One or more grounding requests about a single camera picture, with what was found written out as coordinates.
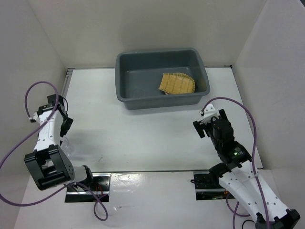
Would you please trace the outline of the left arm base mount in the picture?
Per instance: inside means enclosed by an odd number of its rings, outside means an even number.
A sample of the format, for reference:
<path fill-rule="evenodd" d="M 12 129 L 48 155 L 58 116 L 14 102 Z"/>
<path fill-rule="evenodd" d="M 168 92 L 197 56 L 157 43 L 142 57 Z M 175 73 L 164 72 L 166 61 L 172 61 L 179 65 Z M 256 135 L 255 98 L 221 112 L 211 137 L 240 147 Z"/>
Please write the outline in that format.
<path fill-rule="evenodd" d="M 101 200 L 101 202 L 109 202 L 110 192 L 110 173 L 93 173 L 93 183 L 87 187 Z M 90 203 L 95 202 L 94 196 L 86 189 L 73 185 L 68 187 L 65 195 L 65 203 Z"/>

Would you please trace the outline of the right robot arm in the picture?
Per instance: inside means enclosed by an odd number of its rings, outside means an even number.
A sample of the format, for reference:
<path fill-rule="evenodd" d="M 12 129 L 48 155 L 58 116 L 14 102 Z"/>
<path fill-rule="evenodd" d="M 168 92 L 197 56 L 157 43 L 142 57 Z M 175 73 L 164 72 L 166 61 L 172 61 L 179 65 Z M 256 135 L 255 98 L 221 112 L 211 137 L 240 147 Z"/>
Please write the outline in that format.
<path fill-rule="evenodd" d="M 212 104 L 201 111 L 203 119 L 193 123 L 201 138 L 208 136 L 221 163 L 209 170 L 209 183 L 223 187 L 246 209 L 257 229 L 292 229 L 300 219 L 289 209 L 252 164 L 252 157 L 234 138 L 234 130 L 223 109 Z"/>

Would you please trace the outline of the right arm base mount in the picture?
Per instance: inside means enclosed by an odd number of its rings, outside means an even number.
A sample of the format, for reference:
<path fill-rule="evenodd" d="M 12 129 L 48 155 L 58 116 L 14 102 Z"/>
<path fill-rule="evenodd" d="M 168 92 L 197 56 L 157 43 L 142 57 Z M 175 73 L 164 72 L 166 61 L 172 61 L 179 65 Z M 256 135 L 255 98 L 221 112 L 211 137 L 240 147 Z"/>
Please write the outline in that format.
<path fill-rule="evenodd" d="M 197 201 L 224 199 L 227 195 L 224 188 L 212 181 L 208 170 L 194 171 L 190 182 L 194 184 Z"/>

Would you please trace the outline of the grey plastic bin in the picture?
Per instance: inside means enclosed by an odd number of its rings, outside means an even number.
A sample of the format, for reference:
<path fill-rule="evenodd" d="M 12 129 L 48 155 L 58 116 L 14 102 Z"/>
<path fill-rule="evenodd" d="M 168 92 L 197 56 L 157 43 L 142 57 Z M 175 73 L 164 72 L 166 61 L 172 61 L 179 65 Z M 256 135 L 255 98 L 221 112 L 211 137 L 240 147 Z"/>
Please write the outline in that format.
<path fill-rule="evenodd" d="M 195 92 L 166 95 L 159 90 L 164 73 L 189 75 L 195 80 Z M 193 105 L 210 92 L 207 72 L 194 48 L 122 52 L 116 58 L 115 87 L 118 100 L 128 110 Z M 131 98 L 131 91 L 137 87 L 148 97 Z"/>

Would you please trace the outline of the woven bamboo basket tray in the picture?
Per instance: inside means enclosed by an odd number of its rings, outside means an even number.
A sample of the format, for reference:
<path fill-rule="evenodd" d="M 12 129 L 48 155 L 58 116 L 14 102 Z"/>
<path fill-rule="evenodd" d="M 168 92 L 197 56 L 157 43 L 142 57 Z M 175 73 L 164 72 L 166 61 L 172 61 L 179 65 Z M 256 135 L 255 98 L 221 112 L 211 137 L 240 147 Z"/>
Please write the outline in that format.
<path fill-rule="evenodd" d="M 195 80 L 184 73 L 164 73 L 159 90 L 173 94 L 194 93 Z"/>

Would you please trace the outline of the aluminium table edge rail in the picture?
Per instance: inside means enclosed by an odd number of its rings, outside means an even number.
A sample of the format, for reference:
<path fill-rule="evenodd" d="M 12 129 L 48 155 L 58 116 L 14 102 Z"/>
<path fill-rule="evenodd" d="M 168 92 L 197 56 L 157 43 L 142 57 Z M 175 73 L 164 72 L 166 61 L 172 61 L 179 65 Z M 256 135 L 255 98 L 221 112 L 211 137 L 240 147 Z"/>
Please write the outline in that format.
<path fill-rule="evenodd" d="M 71 81 L 73 71 L 74 71 L 74 68 L 68 68 L 67 71 L 66 71 L 64 84 L 63 84 L 62 91 L 61 91 L 61 96 L 62 97 L 66 97 L 66 95 L 67 95 L 67 91 L 68 91 L 68 88 L 69 88 L 69 85 L 70 85 L 70 81 Z"/>

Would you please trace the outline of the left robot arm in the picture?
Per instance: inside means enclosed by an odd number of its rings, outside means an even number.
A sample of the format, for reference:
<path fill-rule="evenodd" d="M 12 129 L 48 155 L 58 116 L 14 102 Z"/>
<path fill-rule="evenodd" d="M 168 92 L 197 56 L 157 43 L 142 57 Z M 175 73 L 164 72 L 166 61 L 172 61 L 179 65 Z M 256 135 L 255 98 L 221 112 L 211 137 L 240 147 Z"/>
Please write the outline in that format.
<path fill-rule="evenodd" d="M 61 148 L 62 138 L 67 134 L 73 119 L 68 117 L 64 107 L 64 98 L 56 95 L 47 97 L 48 104 L 40 106 L 36 120 L 41 130 L 32 153 L 24 157 L 25 165 L 39 190 L 46 190 L 69 182 L 78 182 L 83 190 L 91 190 L 95 179 L 86 166 L 76 167 Z"/>

